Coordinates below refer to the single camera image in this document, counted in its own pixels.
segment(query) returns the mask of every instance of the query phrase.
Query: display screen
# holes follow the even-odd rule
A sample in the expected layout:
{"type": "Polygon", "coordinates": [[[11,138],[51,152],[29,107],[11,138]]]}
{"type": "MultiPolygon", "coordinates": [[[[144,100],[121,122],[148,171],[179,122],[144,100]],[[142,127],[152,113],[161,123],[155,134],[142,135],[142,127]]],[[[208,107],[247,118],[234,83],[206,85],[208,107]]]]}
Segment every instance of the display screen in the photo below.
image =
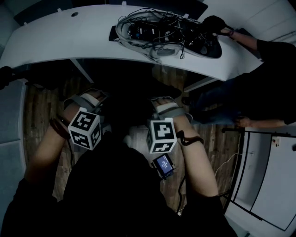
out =
{"type": "Polygon", "coordinates": [[[173,169],[170,162],[167,160],[166,156],[162,156],[158,158],[157,163],[159,164],[160,168],[165,174],[170,172],[173,169]]]}

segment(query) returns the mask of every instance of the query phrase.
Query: leg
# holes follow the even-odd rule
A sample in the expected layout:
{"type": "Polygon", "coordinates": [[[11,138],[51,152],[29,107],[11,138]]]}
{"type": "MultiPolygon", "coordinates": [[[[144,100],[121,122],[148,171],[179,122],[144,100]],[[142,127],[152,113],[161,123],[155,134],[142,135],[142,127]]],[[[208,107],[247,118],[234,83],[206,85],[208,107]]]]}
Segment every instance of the leg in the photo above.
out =
{"type": "Polygon", "coordinates": [[[202,110],[213,104],[230,101],[233,98],[234,82],[235,78],[224,82],[220,87],[201,93],[197,100],[192,101],[193,108],[202,110]]]}
{"type": "Polygon", "coordinates": [[[195,121],[201,124],[232,125],[241,113],[232,107],[220,106],[208,111],[190,111],[190,114],[195,121]]]}

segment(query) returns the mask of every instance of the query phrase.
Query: black metal frame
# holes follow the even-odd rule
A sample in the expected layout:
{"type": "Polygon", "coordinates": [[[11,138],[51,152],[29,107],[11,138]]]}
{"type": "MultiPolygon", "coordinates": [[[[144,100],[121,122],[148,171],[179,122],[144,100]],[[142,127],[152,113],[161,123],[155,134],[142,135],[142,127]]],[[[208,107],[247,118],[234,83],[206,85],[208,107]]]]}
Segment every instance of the black metal frame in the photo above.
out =
{"type": "MultiPolygon", "coordinates": [[[[242,168],[242,173],[241,173],[241,176],[240,176],[240,181],[239,181],[239,184],[238,184],[238,187],[236,189],[236,192],[235,192],[235,195],[234,195],[234,199],[231,200],[231,197],[233,195],[233,192],[234,192],[234,188],[235,188],[235,184],[236,184],[236,180],[237,180],[237,177],[238,177],[238,173],[239,173],[239,170],[240,170],[240,167],[241,167],[241,157],[242,155],[240,155],[238,157],[238,160],[237,160],[237,164],[236,164],[236,168],[235,168],[235,171],[234,171],[234,178],[233,178],[233,181],[232,181],[232,184],[231,184],[231,187],[230,187],[230,190],[222,195],[220,195],[220,197],[224,197],[227,199],[226,201],[226,204],[224,206],[224,209],[223,209],[223,212],[225,213],[227,208],[228,208],[228,205],[229,203],[233,203],[234,205],[238,206],[239,208],[241,208],[242,210],[244,210],[245,212],[249,213],[251,216],[254,216],[256,217],[258,220],[263,220],[269,224],[271,224],[272,226],[282,230],[282,231],[286,231],[288,229],[288,227],[290,226],[290,224],[292,223],[292,221],[294,220],[294,218],[296,217],[296,214],[294,216],[294,218],[291,220],[291,222],[289,223],[289,225],[287,226],[287,228],[284,230],[272,223],[270,223],[269,221],[261,218],[260,216],[256,215],[255,213],[252,212],[252,208],[257,200],[257,197],[259,195],[259,192],[261,190],[261,187],[262,187],[262,184],[263,184],[263,181],[264,181],[264,178],[265,178],[265,174],[266,174],[266,171],[267,171],[267,167],[268,167],[268,162],[269,162],[269,156],[270,156],[270,151],[271,151],[271,143],[272,143],[272,137],[273,136],[276,136],[276,137],[293,137],[293,138],[296,138],[296,136],[291,136],[289,133],[277,133],[277,132],[260,132],[260,131],[246,131],[245,129],[232,129],[232,128],[223,128],[222,129],[222,133],[225,133],[226,131],[236,131],[236,132],[239,132],[240,134],[243,134],[243,133],[248,133],[248,138],[247,138],[247,148],[246,148],[246,155],[245,155],[245,161],[244,161],[244,165],[243,165],[243,168],[242,168]],[[270,141],[270,148],[269,148],[269,154],[268,154],[268,159],[267,159],[267,164],[266,164],[266,168],[265,168],[265,171],[264,171],[264,175],[263,175],[263,179],[262,179],[262,182],[260,184],[260,188],[259,188],[259,191],[257,193],[257,196],[253,202],[253,205],[251,207],[251,210],[247,210],[246,208],[242,207],[241,205],[237,204],[235,202],[235,199],[236,199],[236,196],[237,196],[237,193],[240,189],[240,186],[241,186],[241,181],[242,181],[242,178],[243,178],[243,175],[244,175],[244,171],[245,171],[245,166],[246,166],[246,162],[247,162],[247,155],[248,155],[248,149],[249,149],[249,142],[250,142],[250,133],[259,133],[259,134],[269,134],[271,136],[271,141],[270,141]]],[[[244,137],[240,139],[240,148],[239,148],[239,152],[238,153],[241,153],[243,151],[243,145],[244,145],[244,137]]]]}

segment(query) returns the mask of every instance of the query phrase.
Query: person's left arm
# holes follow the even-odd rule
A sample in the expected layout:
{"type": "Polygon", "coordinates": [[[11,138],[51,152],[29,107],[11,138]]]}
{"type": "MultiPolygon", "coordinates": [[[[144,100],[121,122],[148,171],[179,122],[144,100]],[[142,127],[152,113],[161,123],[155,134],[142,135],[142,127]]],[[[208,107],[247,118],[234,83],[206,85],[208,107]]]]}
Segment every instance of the person's left arm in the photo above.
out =
{"type": "Polygon", "coordinates": [[[251,120],[247,117],[244,117],[236,120],[236,125],[242,128],[278,128],[285,126],[286,124],[287,123],[285,123],[284,120],[280,119],[251,120]]]}

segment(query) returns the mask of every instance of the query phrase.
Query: white cable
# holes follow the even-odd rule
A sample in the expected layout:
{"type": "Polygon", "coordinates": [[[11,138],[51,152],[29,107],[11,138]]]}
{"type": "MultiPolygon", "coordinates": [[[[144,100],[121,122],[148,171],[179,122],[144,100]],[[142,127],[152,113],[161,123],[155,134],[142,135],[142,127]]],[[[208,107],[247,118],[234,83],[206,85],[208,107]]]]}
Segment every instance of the white cable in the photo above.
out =
{"type": "Polygon", "coordinates": [[[224,162],[224,163],[223,163],[223,164],[222,164],[222,165],[216,170],[215,177],[216,177],[216,174],[217,174],[218,170],[219,170],[224,164],[228,163],[234,155],[242,155],[242,154],[240,154],[240,153],[234,153],[234,154],[228,159],[228,161],[224,162]]]}

